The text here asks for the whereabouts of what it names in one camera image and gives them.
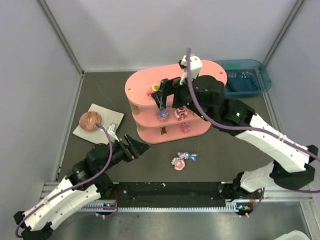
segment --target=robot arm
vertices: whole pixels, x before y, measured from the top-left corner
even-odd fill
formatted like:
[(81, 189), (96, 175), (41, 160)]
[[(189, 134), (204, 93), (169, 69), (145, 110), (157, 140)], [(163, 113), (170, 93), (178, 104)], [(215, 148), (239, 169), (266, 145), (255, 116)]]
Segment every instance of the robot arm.
[[(213, 76), (198, 76), (202, 68), (196, 56), (190, 57), (190, 70), (192, 85), (203, 111), (219, 124), (234, 127), (254, 127), (268, 130), (279, 138), (253, 130), (225, 130), (213, 125), (214, 128), (226, 132), (238, 139), (244, 140), (259, 148), (274, 159), (265, 167), (254, 171), (241, 172), (233, 181), (235, 191), (245, 190), (249, 193), (257, 189), (278, 185), (289, 190), (298, 190), (309, 184), (314, 179), (315, 169), (309, 164), (314, 160), (306, 153), (285, 144), (283, 139), (299, 146), (305, 150), (318, 154), (318, 148), (301, 146), (286, 138), (268, 125), (254, 109), (237, 99), (224, 97), (224, 84), (217, 81)], [(202, 117), (191, 98), (186, 79), (187, 61), (186, 56), (179, 61), (180, 67), (184, 70), (182, 77), (171, 80), (163, 79), (159, 90), (152, 93), (157, 106), (161, 109), (166, 106), (167, 96), (174, 94), (173, 108), (186, 106), (188, 109)]]
[[(113, 155), (107, 167), (118, 164), (120, 161), (131, 162), (139, 158), (151, 146), (141, 143), (129, 135), (125, 134), (127, 144), (115, 140), (113, 144)], [(86, 158), (73, 166), (72, 170), (63, 178), (61, 183), (36, 206), (27, 211), (19, 211), (14, 215), (14, 220), (19, 224), (25, 216), (38, 206), (33, 215), (25, 220), (21, 225), (24, 229), (22, 237), (24, 240), (48, 239), (52, 232), (68, 217), (85, 205), (93, 202), (101, 197), (114, 198), (114, 184), (108, 175), (104, 172), (93, 181), (79, 186), (76, 189), (68, 190), (63, 194), (49, 201), (49, 199), (57, 193), (72, 187), (80, 182), (90, 179), (104, 168), (108, 161), (110, 153), (109, 146), (103, 143), (96, 144), (91, 151), (86, 154)]]

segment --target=pink toy shelf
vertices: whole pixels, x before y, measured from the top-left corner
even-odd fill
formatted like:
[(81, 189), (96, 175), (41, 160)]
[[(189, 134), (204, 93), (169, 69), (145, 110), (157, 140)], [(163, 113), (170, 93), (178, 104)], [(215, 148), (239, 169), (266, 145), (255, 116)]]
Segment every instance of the pink toy shelf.
[[(227, 74), (217, 63), (209, 60), (202, 60), (202, 69), (199, 76), (210, 75), (226, 85)], [(150, 144), (158, 144), (183, 138), (190, 138), (204, 134), (210, 128), (210, 123), (201, 117), (193, 116), (188, 110), (187, 117), (178, 121), (175, 116), (175, 108), (168, 108), (167, 121), (160, 121), (157, 113), (156, 102), (147, 95), (152, 85), (160, 85), (162, 79), (173, 79), (181, 77), (184, 71), (179, 64), (172, 64), (154, 68), (143, 69), (135, 72), (129, 77), (125, 84), (125, 93), (129, 100), (132, 115), (137, 126), (140, 138)], [(167, 98), (167, 105), (173, 102), (173, 95)], [(187, 123), (190, 131), (181, 132), (181, 124)]]

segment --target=white cable clip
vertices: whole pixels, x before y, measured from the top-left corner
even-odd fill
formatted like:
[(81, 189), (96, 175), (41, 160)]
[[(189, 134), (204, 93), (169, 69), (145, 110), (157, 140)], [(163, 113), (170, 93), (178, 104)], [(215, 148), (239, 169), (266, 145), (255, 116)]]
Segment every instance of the white cable clip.
[(43, 198), (43, 205), (47, 206), (48, 208), (52, 209), (53, 207), (51, 206), (50, 202), (48, 201), (48, 197)]
[(283, 143), (286, 138), (287, 138), (286, 135), (284, 135), (283, 133), (279, 132), (278, 140), (280, 140)]

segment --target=dark work surface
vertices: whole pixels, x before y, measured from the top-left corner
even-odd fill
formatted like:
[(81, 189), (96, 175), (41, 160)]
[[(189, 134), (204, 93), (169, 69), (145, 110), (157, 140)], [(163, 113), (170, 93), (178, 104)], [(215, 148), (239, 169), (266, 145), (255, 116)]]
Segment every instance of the dark work surface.
[[(142, 141), (125, 94), (125, 83), (133, 72), (86, 73), (68, 138), (59, 175), (61, 180), (74, 164), (83, 160), (93, 143), (72, 134), (80, 116), (92, 103), (124, 113), (117, 136), (128, 133)], [(263, 96), (242, 98), (246, 104), (271, 123)], [(182, 171), (174, 170), (171, 160), (177, 152), (196, 153)], [(143, 156), (130, 163), (120, 162), (107, 171), (114, 182), (214, 182), (232, 181), (237, 173), (252, 171), (270, 163), (272, 158), (253, 145), (211, 127), (201, 136), (153, 145)]]

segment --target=small figurine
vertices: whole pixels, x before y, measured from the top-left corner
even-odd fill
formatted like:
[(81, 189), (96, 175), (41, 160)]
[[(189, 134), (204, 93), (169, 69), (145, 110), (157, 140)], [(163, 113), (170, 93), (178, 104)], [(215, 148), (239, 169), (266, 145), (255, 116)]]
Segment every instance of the small figurine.
[(180, 157), (175, 157), (171, 161), (171, 164), (174, 165), (173, 169), (177, 170), (177, 171), (181, 171), (186, 166), (185, 160), (183, 158), (180, 158)]
[(174, 115), (176, 116), (178, 121), (181, 121), (182, 119), (187, 118), (188, 111), (184, 106), (181, 106), (174, 111)]
[(188, 152), (178, 152), (178, 156), (180, 159), (191, 159), (193, 161), (196, 161), (196, 157), (198, 157), (198, 154), (190, 154)]
[(156, 91), (158, 91), (159, 90), (159, 85), (158, 84), (153, 84), (150, 88), (149, 88), (149, 90), (146, 92), (146, 94), (148, 95), (148, 96), (150, 96), (153, 92), (156, 92)]
[(180, 125), (180, 131), (184, 134), (188, 133), (190, 131), (190, 127), (188, 125), (188, 123), (184, 122), (184, 123), (181, 123)]
[(161, 122), (165, 122), (168, 120), (168, 116), (169, 116), (169, 112), (167, 111), (168, 108), (170, 108), (170, 106), (167, 106), (165, 109), (158, 111), (156, 113), (156, 118)]
[(161, 128), (161, 135), (163, 134), (167, 134), (167, 130), (165, 126)]

